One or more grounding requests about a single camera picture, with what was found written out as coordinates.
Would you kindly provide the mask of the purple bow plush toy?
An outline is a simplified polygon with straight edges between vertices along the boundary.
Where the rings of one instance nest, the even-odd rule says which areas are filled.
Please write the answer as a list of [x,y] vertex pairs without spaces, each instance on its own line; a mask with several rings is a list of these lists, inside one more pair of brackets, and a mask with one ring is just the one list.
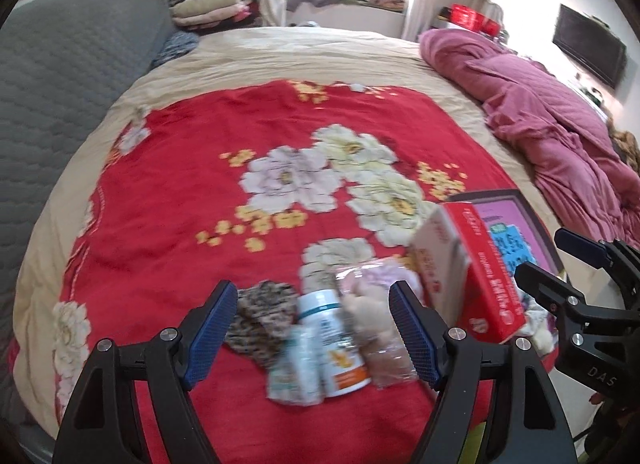
[[553,335],[549,329],[548,311],[541,307],[532,296],[519,291],[524,310],[525,325],[518,330],[518,336],[526,337],[533,344],[539,356],[547,356],[554,349]]

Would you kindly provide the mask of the pink bow plush toy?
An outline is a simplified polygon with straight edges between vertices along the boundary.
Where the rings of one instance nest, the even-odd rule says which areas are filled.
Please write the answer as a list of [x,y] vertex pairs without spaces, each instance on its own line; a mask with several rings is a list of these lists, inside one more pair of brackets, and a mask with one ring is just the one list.
[[378,341],[387,344],[396,336],[397,329],[388,305],[390,287],[394,283],[405,281],[423,301],[418,274],[402,265],[396,257],[340,267],[335,273],[335,280],[342,305],[361,346]]

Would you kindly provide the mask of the leopard print scrunchie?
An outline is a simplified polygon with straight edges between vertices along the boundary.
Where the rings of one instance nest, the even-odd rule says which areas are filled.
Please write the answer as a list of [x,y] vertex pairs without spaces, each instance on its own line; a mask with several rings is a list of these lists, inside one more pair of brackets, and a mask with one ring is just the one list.
[[288,339],[298,292],[288,283],[266,280],[238,291],[238,308],[224,338],[237,354],[269,369]]

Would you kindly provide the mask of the pink lid tray box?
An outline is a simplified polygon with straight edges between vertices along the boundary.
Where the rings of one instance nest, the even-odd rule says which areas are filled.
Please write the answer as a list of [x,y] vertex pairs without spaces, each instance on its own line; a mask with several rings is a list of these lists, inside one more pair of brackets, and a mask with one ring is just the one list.
[[531,262],[567,280],[547,228],[518,189],[463,192],[449,197],[448,201],[475,206],[511,277],[518,265]]

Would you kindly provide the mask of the pink crumpled quilt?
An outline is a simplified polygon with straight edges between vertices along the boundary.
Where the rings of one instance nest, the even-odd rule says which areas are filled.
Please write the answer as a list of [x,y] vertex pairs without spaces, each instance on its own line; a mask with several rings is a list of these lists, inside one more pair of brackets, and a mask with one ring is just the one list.
[[420,54],[482,104],[491,133],[526,159],[562,226],[639,244],[639,176],[582,97],[538,62],[469,31],[426,31]]

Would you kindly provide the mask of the red cardboard box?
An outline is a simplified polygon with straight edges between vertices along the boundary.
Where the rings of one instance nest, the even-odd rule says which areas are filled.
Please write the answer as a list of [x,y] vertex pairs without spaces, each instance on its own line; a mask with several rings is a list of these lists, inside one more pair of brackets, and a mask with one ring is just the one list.
[[414,234],[410,253],[425,302],[446,325],[497,344],[524,327],[518,292],[473,204],[436,206]]

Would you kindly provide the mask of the pink item in plastic bag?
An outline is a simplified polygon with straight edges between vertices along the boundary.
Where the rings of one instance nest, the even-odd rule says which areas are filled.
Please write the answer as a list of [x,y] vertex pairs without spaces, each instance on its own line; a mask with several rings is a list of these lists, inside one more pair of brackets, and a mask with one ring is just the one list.
[[407,384],[418,378],[396,329],[363,336],[360,340],[360,352],[377,388]]

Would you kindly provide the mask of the white supplement bottle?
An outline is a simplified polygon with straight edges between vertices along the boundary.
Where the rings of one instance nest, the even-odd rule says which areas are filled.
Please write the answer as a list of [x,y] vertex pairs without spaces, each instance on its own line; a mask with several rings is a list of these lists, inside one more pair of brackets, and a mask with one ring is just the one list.
[[299,296],[297,311],[298,322],[314,336],[324,395],[340,397],[367,386],[370,376],[336,292],[327,289]]

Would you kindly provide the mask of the small white tissue pack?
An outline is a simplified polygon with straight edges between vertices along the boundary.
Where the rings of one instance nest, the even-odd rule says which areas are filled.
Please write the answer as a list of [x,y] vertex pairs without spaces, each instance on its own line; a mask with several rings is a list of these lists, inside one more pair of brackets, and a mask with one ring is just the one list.
[[311,328],[293,325],[269,369],[267,397],[290,406],[318,406],[323,400],[317,344]]

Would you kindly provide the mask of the red floral blanket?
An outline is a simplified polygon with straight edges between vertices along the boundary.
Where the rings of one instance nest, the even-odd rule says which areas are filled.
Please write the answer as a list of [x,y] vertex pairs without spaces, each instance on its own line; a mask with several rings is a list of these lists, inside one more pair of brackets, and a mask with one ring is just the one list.
[[514,186],[425,95],[293,80],[129,120],[98,169],[54,308],[58,412],[103,337],[145,341],[220,280],[323,289],[336,267],[405,256],[437,202]]

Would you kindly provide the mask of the red bags on rack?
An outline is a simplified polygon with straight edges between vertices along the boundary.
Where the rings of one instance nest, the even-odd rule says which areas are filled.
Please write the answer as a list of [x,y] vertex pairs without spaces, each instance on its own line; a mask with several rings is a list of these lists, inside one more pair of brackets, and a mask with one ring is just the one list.
[[469,0],[468,4],[442,6],[437,20],[503,41],[509,37],[503,23],[503,9],[491,0]]

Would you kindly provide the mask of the grey quilted headboard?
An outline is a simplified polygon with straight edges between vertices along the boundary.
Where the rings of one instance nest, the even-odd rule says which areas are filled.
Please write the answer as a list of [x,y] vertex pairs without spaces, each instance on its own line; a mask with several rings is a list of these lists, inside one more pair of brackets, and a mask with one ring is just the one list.
[[1,343],[18,269],[70,157],[174,32],[169,0],[35,0],[1,28]]

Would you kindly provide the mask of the blue patterned pillow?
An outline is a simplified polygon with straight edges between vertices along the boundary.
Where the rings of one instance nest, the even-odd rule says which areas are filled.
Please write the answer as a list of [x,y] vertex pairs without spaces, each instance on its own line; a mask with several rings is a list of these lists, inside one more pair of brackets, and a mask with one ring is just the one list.
[[169,36],[151,62],[150,69],[167,64],[168,61],[186,56],[198,47],[200,36],[193,32],[177,31]]

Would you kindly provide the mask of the folded blankets stack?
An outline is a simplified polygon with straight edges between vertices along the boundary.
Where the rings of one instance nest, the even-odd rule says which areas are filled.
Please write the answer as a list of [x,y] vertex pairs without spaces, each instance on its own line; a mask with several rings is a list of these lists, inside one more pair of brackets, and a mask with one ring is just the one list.
[[178,0],[170,11],[177,28],[197,34],[260,24],[257,0]]

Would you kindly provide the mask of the wall mounted black television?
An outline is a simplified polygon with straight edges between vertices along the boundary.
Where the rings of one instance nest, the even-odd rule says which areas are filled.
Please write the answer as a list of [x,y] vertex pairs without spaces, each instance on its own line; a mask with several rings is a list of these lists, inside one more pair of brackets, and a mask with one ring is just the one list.
[[620,83],[627,47],[601,21],[561,5],[552,43],[604,85],[616,88]]

